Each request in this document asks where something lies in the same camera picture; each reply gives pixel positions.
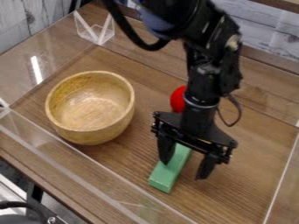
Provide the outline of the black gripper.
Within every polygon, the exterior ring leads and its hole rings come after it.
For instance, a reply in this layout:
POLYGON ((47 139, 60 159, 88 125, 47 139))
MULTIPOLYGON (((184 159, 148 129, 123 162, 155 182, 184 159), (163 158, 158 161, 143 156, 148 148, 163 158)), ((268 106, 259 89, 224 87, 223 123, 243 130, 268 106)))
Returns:
POLYGON ((195 130, 182 126, 183 115, 172 112, 155 111, 151 131, 158 138, 159 159, 167 165, 175 153, 175 145, 204 154, 195 179, 207 179, 216 164, 227 164, 238 141, 216 126, 196 127, 195 130))

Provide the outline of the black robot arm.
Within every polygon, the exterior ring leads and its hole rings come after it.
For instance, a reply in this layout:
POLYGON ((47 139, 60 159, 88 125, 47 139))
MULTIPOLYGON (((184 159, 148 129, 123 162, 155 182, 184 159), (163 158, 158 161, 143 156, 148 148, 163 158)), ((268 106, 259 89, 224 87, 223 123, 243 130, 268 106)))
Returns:
POLYGON ((182 112, 154 112, 152 132, 159 159, 168 163, 175 145, 203 154, 196 179, 206 179, 216 165, 230 162, 238 141, 218 127, 220 100, 239 107, 232 92, 243 79, 239 68, 242 33, 227 12, 211 0, 135 0, 146 27, 158 37, 152 44, 136 34, 116 0, 102 0, 123 33, 147 51, 158 51, 174 40, 183 43, 188 83, 182 112))

